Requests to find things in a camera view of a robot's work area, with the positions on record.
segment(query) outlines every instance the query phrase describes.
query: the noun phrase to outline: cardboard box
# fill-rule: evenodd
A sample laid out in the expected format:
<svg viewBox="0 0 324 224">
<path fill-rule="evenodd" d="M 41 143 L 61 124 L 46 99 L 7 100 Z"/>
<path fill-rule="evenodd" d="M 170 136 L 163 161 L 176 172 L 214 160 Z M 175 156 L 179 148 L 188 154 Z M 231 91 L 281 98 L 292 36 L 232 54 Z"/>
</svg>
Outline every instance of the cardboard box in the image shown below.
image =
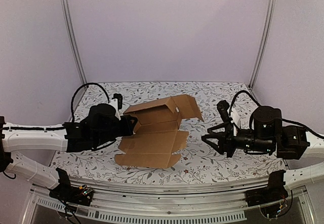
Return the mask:
<svg viewBox="0 0 324 224">
<path fill-rule="evenodd" d="M 186 148 L 189 132 L 179 131 L 182 119 L 203 121 L 194 97 L 179 95 L 130 106 L 124 114 L 137 117 L 135 134 L 123 137 L 115 155 L 122 166 L 169 168 L 181 155 L 174 152 Z"/>
</svg>

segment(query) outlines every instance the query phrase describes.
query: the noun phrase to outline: white wall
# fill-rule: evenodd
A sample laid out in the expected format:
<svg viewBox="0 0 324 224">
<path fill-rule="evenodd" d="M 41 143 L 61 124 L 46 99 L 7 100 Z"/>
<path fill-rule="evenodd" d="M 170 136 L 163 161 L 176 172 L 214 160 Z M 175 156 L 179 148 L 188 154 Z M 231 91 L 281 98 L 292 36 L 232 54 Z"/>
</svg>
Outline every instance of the white wall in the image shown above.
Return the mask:
<svg viewBox="0 0 324 224">
<path fill-rule="evenodd" d="M 277 0 L 254 92 L 284 118 L 324 132 L 324 0 Z M 305 166 L 315 159 L 292 163 Z M 307 186 L 324 223 L 324 184 Z"/>
<path fill-rule="evenodd" d="M 0 0 L 0 11 L 0 115 L 17 124 L 63 123 L 80 80 L 60 0 Z M 28 156 L 49 163 L 52 153 Z M 0 185 L 0 223 L 19 223 L 30 184 L 0 174 Z"/>
<path fill-rule="evenodd" d="M 248 82 L 268 0 L 69 0 L 89 81 Z"/>
</svg>

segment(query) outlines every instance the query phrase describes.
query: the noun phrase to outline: floral tablecloth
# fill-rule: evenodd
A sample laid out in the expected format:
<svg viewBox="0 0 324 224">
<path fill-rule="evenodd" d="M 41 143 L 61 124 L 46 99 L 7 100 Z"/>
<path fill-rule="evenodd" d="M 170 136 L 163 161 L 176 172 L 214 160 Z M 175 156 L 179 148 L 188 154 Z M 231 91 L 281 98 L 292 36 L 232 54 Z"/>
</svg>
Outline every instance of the floral tablecloth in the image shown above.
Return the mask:
<svg viewBox="0 0 324 224">
<path fill-rule="evenodd" d="M 237 150 L 233 158 L 219 155 L 201 141 L 207 128 L 221 123 L 216 104 L 220 100 L 231 101 L 233 95 L 247 89 L 243 83 L 224 82 L 119 82 L 102 83 L 109 95 L 120 93 L 124 97 L 122 112 L 131 104 L 139 104 L 158 98 L 189 94 L 196 98 L 204 122 L 198 119 L 183 120 L 181 130 L 189 131 L 187 148 L 180 150 L 182 157 L 173 167 L 155 169 L 122 167 L 115 163 L 114 155 L 120 154 L 117 147 L 120 139 L 106 149 L 97 152 L 56 152 L 51 167 L 62 168 L 70 176 L 100 181 L 148 185 L 204 184 L 229 182 L 259 176 L 285 169 L 285 164 L 275 156 L 246 155 Z M 76 112 L 76 121 L 86 117 L 92 105 L 106 102 L 106 97 L 96 86 L 90 86 Z M 235 108 L 247 127 L 250 113 L 256 105 L 245 95 L 240 95 Z"/>
</svg>

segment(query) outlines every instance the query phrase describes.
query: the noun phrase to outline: open cardboard box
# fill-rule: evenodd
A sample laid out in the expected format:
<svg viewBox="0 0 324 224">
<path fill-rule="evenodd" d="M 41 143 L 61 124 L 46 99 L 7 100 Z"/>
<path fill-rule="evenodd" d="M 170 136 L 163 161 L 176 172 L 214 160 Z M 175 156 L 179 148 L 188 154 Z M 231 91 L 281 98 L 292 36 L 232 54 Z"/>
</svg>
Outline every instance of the open cardboard box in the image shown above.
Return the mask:
<svg viewBox="0 0 324 224">
<path fill-rule="evenodd" d="M 115 155 L 118 165 L 169 168 L 181 155 L 174 152 L 186 148 L 189 132 L 179 131 L 182 119 L 203 121 L 194 97 L 179 95 L 130 106 L 124 114 L 137 117 L 134 135 L 123 137 Z"/>
</svg>

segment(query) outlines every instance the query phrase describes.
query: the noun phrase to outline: vertical metal pole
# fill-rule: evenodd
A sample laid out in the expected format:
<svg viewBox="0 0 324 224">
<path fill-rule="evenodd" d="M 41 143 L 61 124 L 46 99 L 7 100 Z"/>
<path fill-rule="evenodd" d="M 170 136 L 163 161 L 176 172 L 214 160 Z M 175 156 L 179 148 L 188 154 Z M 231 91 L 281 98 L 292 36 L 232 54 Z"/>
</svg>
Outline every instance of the vertical metal pole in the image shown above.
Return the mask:
<svg viewBox="0 0 324 224">
<path fill-rule="evenodd" d="M 253 72 L 252 72 L 252 76 L 251 76 L 251 79 L 250 79 L 250 83 L 249 83 L 249 86 L 248 86 L 250 88 L 250 90 L 253 90 L 253 87 L 254 87 L 254 85 L 256 83 L 256 80 L 257 80 L 257 77 L 258 77 L 258 74 L 259 74 L 262 58 L 263 58 L 263 55 L 264 55 L 264 51 L 265 51 L 268 36 L 269 36 L 271 20 L 272 20 L 273 11 L 274 11 L 274 5 L 275 5 L 275 0 L 269 0 L 266 20 L 265 20 L 265 24 L 264 24 L 264 28 L 263 28 L 262 39 L 261 39 L 261 42 L 260 42 L 257 59 L 256 59 L 256 62 L 255 62 Z"/>
<path fill-rule="evenodd" d="M 73 30 L 70 9 L 69 9 L 69 3 L 68 3 L 68 0 L 61 0 L 61 3 L 62 3 L 65 25 L 66 25 L 67 33 L 69 36 L 76 68 L 79 73 L 79 77 L 80 77 L 82 84 L 85 84 L 85 83 L 87 83 L 87 79 L 86 79 L 85 71 L 82 66 L 79 50 L 78 50 L 77 44 L 76 44 L 76 39 L 75 39 L 74 30 Z"/>
</svg>

